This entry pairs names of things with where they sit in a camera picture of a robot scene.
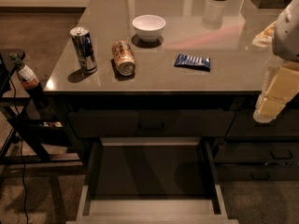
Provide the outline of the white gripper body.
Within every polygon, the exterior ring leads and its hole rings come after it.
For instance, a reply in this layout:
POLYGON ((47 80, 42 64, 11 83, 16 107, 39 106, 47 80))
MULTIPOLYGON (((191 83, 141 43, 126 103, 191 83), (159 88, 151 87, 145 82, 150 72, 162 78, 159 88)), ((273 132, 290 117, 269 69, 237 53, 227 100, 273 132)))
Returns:
POLYGON ((281 59, 299 61, 299 0, 292 0, 278 16, 272 50, 281 59))

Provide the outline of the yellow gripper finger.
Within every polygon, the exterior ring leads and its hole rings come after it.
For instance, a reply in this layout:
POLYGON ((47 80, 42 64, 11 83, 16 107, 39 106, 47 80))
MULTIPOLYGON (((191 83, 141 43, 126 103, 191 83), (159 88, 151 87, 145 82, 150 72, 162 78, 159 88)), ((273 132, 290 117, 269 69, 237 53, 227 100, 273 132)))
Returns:
POLYGON ((259 123, 276 119, 286 104, 299 93, 299 63, 283 62, 270 68, 264 77, 262 93, 255 106, 253 118, 259 123))
POLYGON ((272 44, 275 26, 276 23, 273 21, 262 32, 254 37, 252 44, 261 48, 270 46, 272 44))

